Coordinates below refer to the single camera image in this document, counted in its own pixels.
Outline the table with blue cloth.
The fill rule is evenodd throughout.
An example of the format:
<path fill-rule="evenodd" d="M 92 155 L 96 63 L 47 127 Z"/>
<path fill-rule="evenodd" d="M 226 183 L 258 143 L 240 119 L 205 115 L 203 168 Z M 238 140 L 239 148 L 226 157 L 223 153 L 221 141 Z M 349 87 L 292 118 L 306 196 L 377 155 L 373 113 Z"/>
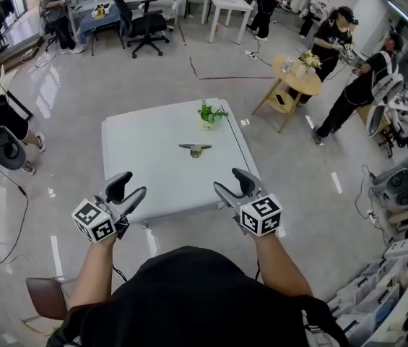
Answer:
<path fill-rule="evenodd" d="M 99 34 L 113 30 L 123 45 L 123 39 L 119 35 L 121 15 L 117 7 L 112 6 L 109 13 L 101 18 L 92 17 L 91 12 L 82 16 L 78 29 L 79 43 L 82 46 L 90 45 L 91 55 L 94 55 L 94 44 L 98 41 Z"/>

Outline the person's right forearm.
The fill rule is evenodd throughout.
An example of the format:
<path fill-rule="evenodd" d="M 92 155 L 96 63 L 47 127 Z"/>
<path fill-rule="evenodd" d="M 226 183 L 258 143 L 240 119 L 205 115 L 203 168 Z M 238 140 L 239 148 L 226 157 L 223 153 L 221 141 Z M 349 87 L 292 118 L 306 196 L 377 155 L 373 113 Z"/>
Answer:
<path fill-rule="evenodd" d="M 271 233 L 252 236 L 264 285 L 285 296 L 312 296 L 313 292 L 304 275 Z"/>

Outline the black office chair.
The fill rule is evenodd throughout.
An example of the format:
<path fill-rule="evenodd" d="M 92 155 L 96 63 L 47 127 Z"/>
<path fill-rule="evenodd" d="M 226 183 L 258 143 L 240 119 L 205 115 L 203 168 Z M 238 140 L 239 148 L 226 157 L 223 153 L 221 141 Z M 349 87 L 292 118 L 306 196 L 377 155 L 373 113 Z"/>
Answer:
<path fill-rule="evenodd" d="M 133 11 L 124 0 L 113 0 L 120 14 L 118 34 L 122 46 L 130 47 L 132 43 L 138 43 L 138 46 L 131 53 L 133 59 L 137 57 L 136 53 L 144 46 L 150 46 L 156 50 L 158 56 L 162 56 L 163 52 L 155 45 L 155 42 L 170 42 L 170 39 L 165 35 L 168 25 L 162 15 L 162 10 L 149 10 L 150 3 L 154 1 L 157 0 L 141 1 L 141 4 L 144 5 L 144 11 L 140 17 L 134 18 Z"/>

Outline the brown chair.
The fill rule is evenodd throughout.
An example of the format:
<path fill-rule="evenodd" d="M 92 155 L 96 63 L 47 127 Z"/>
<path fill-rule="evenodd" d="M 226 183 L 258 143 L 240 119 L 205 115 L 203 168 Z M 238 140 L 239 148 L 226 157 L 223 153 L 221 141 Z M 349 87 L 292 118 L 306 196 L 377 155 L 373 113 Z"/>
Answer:
<path fill-rule="evenodd" d="M 52 330 L 42 332 L 33 328 L 30 323 L 40 318 L 64 321 L 68 309 L 62 284 L 57 278 L 26 278 L 25 283 L 37 314 L 33 317 L 20 319 L 20 322 L 37 335 L 49 336 L 52 334 Z"/>

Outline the small metal tool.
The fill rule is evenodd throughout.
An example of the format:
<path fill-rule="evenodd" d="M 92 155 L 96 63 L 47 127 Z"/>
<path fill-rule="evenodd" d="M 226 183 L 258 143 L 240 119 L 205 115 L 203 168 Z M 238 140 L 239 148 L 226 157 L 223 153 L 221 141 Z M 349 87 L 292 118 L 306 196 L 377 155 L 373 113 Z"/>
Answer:
<path fill-rule="evenodd" d="M 212 145 L 202 144 L 179 144 L 179 147 L 189 150 L 192 158 L 199 158 L 204 150 L 212 148 Z"/>

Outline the small potted green plant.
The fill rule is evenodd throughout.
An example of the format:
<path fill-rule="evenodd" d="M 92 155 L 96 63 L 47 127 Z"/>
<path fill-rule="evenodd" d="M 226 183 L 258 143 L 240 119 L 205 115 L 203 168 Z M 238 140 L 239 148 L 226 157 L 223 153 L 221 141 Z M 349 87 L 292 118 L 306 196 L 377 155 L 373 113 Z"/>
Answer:
<path fill-rule="evenodd" d="M 214 108 L 213 105 L 206 100 L 201 102 L 197 112 L 201 119 L 202 128 L 207 131 L 216 130 L 221 121 L 229 116 L 229 113 L 224 111 L 222 107 Z"/>

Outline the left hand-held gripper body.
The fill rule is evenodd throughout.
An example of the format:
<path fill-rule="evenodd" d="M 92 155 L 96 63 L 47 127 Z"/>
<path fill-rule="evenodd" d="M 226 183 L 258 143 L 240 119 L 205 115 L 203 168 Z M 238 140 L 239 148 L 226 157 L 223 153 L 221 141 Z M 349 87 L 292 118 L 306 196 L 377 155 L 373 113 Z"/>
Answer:
<path fill-rule="evenodd" d="M 129 227 L 128 219 L 100 197 L 92 195 L 83 199 L 71 214 L 78 230 L 92 243 L 111 236 L 123 237 Z"/>

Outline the white storage bin rack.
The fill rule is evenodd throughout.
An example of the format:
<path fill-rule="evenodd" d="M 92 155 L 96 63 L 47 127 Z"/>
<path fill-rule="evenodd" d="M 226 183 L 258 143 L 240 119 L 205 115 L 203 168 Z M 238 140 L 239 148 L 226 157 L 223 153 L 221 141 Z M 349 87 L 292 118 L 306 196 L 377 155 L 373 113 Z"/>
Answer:
<path fill-rule="evenodd" d="M 350 347 L 408 347 L 408 239 L 368 262 L 328 306 Z"/>

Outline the round wooden side table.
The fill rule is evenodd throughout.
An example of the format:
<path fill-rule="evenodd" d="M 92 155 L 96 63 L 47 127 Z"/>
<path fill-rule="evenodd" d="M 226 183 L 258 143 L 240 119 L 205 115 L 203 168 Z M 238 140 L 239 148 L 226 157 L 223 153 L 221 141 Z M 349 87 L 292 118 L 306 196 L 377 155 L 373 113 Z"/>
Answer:
<path fill-rule="evenodd" d="M 294 114 L 301 96 L 318 95 L 322 90 L 323 84 L 316 72 L 314 74 L 307 73 L 306 67 L 297 58 L 294 58 L 295 63 L 292 69 L 289 72 L 284 72 L 283 66 L 287 57 L 288 56 L 285 55 L 276 55 L 273 58 L 272 69 L 274 71 L 274 83 L 251 113 L 255 115 L 262 106 L 268 105 L 277 113 L 285 115 L 284 121 L 277 131 L 279 134 Z M 284 106 L 278 104 L 276 94 L 280 94 L 284 98 Z"/>

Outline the person's black shirt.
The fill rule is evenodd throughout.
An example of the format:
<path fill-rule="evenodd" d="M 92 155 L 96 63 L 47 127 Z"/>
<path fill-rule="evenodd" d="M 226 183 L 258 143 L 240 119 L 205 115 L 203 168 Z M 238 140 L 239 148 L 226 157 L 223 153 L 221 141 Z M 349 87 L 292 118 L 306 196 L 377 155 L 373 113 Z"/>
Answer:
<path fill-rule="evenodd" d="M 225 256 L 181 247 L 107 301 L 71 309 L 47 347 L 350 347 L 327 304 L 285 296 Z"/>

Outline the person's left forearm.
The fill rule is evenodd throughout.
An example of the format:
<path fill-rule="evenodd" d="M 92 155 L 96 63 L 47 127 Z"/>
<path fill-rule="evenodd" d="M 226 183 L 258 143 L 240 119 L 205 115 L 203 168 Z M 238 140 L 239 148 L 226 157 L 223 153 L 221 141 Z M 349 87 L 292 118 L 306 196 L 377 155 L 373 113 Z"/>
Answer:
<path fill-rule="evenodd" d="M 113 276 L 113 247 L 116 235 L 91 243 L 85 256 L 69 308 L 106 302 L 111 298 Z"/>

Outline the yellow flower bouquet in vase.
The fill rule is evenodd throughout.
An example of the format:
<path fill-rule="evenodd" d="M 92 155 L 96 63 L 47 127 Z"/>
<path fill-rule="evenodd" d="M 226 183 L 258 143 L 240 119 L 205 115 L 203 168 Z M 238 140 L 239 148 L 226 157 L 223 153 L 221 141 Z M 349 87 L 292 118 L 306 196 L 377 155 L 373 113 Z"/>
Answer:
<path fill-rule="evenodd" d="M 320 58 L 313 54 L 311 50 L 304 51 L 299 56 L 299 60 L 306 67 L 306 72 L 309 74 L 314 74 L 317 69 L 320 69 L 322 62 Z"/>

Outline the ceiling strip light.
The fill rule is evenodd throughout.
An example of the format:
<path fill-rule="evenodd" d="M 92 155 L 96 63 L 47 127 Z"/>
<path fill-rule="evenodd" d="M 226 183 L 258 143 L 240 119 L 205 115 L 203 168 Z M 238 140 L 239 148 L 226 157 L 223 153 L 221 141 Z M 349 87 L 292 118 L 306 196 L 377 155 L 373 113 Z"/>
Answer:
<path fill-rule="evenodd" d="M 399 8 L 392 0 L 387 0 L 387 4 L 399 14 L 401 18 L 403 18 L 406 23 L 408 24 L 408 14 L 405 13 L 401 8 Z"/>

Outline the wooden step platform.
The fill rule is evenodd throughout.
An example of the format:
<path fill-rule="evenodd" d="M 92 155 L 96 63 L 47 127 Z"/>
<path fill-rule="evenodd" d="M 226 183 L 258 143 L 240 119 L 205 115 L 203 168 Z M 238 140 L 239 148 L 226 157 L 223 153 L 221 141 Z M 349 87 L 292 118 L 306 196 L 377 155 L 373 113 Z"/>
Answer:
<path fill-rule="evenodd" d="M 45 39 L 43 36 L 34 35 L 6 48 L 0 53 L 0 70 L 1 67 L 4 67 L 4 71 L 8 72 L 31 61 L 44 43 Z"/>

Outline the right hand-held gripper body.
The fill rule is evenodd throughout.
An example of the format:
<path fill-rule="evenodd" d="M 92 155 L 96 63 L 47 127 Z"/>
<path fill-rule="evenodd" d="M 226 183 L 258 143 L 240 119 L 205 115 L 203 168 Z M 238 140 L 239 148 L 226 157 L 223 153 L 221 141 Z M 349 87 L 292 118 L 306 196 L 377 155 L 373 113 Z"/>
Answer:
<path fill-rule="evenodd" d="M 233 220 L 243 233 L 262 237 L 274 233 L 282 223 L 282 206 L 274 194 L 237 203 Z"/>

